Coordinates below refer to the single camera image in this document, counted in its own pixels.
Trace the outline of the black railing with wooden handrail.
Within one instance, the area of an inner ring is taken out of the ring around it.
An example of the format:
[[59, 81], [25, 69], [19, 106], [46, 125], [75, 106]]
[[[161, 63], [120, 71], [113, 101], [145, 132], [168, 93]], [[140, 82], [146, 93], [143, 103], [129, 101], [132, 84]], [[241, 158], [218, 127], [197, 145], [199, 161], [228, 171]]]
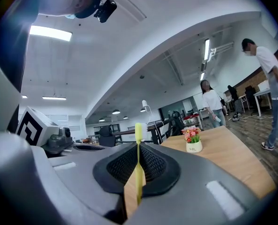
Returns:
[[171, 117], [165, 121], [157, 121], [147, 126], [146, 142], [162, 144], [164, 137], [180, 135], [184, 128], [182, 121], [178, 117]]

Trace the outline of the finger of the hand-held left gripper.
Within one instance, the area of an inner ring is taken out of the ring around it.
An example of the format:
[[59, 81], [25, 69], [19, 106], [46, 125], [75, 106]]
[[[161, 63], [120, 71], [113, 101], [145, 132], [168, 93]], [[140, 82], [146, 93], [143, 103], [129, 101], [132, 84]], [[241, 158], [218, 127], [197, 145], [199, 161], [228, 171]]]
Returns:
[[94, 145], [94, 144], [84, 144], [84, 143], [73, 143], [68, 147], [68, 151], [98, 151], [108, 149], [109, 147]]

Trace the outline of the wooden table with white legs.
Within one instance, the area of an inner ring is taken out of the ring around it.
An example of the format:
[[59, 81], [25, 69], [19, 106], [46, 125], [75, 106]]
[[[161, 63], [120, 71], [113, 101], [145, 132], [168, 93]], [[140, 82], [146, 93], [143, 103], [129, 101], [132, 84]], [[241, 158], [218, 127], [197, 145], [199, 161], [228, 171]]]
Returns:
[[[195, 153], [214, 162], [247, 185], [258, 198], [276, 189], [271, 176], [249, 148], [225, 126], [200, 133], [203, 150]], [[183, 135], [172, 136], [162, 146], [186, 152]], [[137, 209], [135, 171], [124, 187], [127, 216]]]

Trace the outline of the black office chair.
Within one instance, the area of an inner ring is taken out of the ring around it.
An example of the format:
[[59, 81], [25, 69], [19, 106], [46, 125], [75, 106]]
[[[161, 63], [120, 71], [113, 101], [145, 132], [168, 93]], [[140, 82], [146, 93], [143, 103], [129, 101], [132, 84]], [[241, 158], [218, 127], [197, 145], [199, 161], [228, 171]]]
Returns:
[[245, 95], [247, 97], [247, 101], [249, 103], [249, 106], [253, 110], [257, 110], [257, 105], [256, 105], [256, 99], [254, 97], [254, 94], [256, 93], [256, 90], [252, 86], [248, 86], [245, 88]]
[[101, 127], [99, 131], [99, 144], [104, 147], [115, 147], [116, 137], [112, 133], [111, 125]]

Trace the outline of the white pot with pink flowers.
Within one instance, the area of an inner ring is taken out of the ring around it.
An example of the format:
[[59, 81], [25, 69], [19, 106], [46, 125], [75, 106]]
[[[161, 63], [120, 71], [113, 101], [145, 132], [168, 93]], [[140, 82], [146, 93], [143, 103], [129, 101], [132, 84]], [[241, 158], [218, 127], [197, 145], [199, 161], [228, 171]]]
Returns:
[[201, 140], [200, 140], [200, 128], [198, 127], [185, 127], [182, 130], [184, 139], [186, 141], [186, 151], [188, 153], [198, 153], [203, 149]]

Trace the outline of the white desk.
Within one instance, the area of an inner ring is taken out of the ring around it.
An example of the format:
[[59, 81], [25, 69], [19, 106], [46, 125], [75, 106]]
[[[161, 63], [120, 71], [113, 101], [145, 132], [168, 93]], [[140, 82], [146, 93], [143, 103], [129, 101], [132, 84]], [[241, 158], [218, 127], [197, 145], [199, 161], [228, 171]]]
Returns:
[[257, 106], [257, 110], [258, 110], [258, 117], [261, 117], [262, 115], [261, 115], [261, 109], [260, 109], [258, 97], [265, 95], [268, 100], [269, 109], [271, 110], [272, 105], [271, 105], [271, 98], [269, 95], [271, 93], [271, 90], [270, 90], [268, 80], [265, 80], [265, 81], [261, 82], [260, 84], [258, 84], [258, 87], [259, 87], [259, 91], [254, 94], [254, 97], [255, 97], [256, 106]]

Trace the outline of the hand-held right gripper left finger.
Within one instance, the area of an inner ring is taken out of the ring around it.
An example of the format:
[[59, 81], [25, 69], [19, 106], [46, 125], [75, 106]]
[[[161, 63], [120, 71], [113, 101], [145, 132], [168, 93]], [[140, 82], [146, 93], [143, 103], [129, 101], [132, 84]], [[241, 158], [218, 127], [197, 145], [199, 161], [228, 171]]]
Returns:
[[48, 158], [42, 148], [0, 132], [0, 224], [131, 225], [124, 185], [107, 163], [136, 164], [134, 144]]

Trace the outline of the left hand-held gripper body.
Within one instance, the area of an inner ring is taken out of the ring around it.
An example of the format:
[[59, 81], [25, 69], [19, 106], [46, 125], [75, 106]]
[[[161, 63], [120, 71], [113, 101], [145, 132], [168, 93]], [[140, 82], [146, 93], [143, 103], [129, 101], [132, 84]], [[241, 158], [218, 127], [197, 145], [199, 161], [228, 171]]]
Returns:
[[73, 144], [68, 127], [61, 127], [43, 113], [27, 107], [19, 121], [16, 134], [29, 145], [42, 148], [46, 154], [60, 154]]

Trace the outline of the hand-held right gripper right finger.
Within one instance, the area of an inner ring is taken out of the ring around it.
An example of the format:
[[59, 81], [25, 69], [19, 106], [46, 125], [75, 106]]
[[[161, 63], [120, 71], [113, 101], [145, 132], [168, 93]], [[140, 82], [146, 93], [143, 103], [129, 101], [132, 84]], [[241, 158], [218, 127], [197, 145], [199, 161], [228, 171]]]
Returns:
[[146, 175], [129, 225], [255, 225], [274, 192], [263, 198], [212, 161], [160, 145], [141, 144]]

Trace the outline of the yellow toothbrush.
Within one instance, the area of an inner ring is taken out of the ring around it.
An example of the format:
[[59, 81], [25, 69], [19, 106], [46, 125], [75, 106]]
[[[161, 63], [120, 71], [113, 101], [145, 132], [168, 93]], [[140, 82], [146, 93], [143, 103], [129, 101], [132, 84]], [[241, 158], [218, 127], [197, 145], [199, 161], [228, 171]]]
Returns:
[[135, 124], [135, 139], [137, 144], [137, 165], [135, 167], [137, 205], [141, 203], [143, 189], [143, 168], [140, 165], [140, 144], [146, 138], [147, 126], [145, 123]]

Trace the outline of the person's dark clothed body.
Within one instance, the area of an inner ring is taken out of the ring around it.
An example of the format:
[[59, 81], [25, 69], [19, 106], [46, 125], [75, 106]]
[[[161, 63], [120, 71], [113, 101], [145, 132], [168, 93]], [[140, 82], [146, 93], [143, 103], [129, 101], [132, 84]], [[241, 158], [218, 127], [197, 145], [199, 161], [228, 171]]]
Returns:
[[38, 16], [39, 0], [0, 0], [0, 68], [21, 91], [29, 31]]

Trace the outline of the white desk lamp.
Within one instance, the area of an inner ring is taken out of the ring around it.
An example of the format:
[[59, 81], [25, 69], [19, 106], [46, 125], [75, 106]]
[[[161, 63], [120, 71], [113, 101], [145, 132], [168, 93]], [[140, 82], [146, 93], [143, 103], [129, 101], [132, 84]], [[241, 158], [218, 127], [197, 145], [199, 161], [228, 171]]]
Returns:
[[152, 116], [153, 116], [152, 110], [151, 110], [150, 106], [147, 104], [147, 101], [146, 101], [146, 100], [142, 100], [142, 107], [144, 108], [145, 112], [147, 112], [147, 114], [148, 114], [148, 116], [149, 116], [149, 120], [148, 120], [148, 122], [147, 122], [147, 124], [149, 124], [150, 121], [151, 121], [151, 118], [152, 118]]

